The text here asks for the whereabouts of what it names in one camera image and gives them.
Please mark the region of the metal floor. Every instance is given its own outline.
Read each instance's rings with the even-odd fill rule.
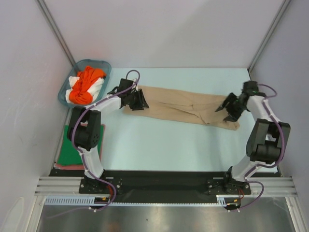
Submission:
[[[72,208],[45,206],[37,232],[295,231],[285,198],[261,198],[240,213],[221,207],[112,206],[97,213],[85,209],[44,219]]]

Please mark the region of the white wall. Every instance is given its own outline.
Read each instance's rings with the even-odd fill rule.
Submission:
[[[0,22],[1,228],[19,197],[25,221],[52,164],[66,114],[57,92],[70,65],[34,0],[2,2]]]
[[[76,60],[247,68],[282,0],[46,0]]]
[[[292,176],[303,210],[309,217],[309,1],[292,2],[252,74],[273,86],[278,97],[270,104],[277,116],[291,124],[286,155],[281,165]]]

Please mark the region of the white cloth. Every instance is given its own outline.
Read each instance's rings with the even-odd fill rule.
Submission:
[[[72,87],[75,85],[75,83],[79,80],[79,77],[78,76],[70,76],[69,77],[69,84],[70,84],[70,89],[68,89],[66,91],[66,100],[68,103],[72,103],[70,100],[69,100],[69,95],[71,93],[71,91],[73,90]],[[92,102],[94,102],[97,97],[98,97],[98,94],[100,93],[100,90],[102,88],[102,85],[104,83],[104,79],[103,78],[99,78],[95,83],[93,83],[93,85],[88,89],[88,93],[91,94],[92,96]]]

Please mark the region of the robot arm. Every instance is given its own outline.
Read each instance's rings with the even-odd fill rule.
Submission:
[[[118,87],[115,87],[107,95],[107,100],[93,106],[76,106],[72,110],[71,119],[69,123],[69,129],[67,133],[67,138],[72,141],[72,134],[74,127],[87,108],[91,107],[83,116],[81,123],[87,122],[86,125],[79,123],[77,126],[74,143],[78,147],[78,152],[81,155],[83,163],[86,163],[88,170],[91,174],[97,178],[100,178],[104,172],[104,168],[99,160],[98,155],[98,142],[100,139],[100,125],[101,117],[107,116],[109,113],[115,110],[121,109],[123,106],[129,105],[131,110],[144,110],[144,108],[149,108],[142,89],[138,89],[137,85],[133,87],[130,91],[125,91],[134,85],[134,81],[121,79]],[[93,176],[85,170],[85,175],[91,179]]]
[[[246,156],[229,169],[229,180],[226,182],[243,182],[261,167],[275,167],[282,159],[281,150],[286,146],[286,143],[282,144],[282,137],[275,122],[280,126],[285,142],[289,137],[290,125],[281,122],[274,115],[265,93],[259,91],[257,83],[245,82],[239,97],[233,93],[229,94],[217,111],[224,108],[228,112],[225,118],[227,121],[237,121],[244,110],[250,111],[255,119],[255,125],[246,146]],[[267,135],[271,135],[273,140],[267,140]]]

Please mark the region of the tan garment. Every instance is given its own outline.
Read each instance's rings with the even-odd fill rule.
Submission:
[[[164,120],[209,124],[230,130],[239,128],[238,122],[226,122],[226,110],[215,112],[226,96],[192,93],[175,89],[139,86],[143,90],[149,109],[131,111],[128,106],[124,113],[153,117]]]

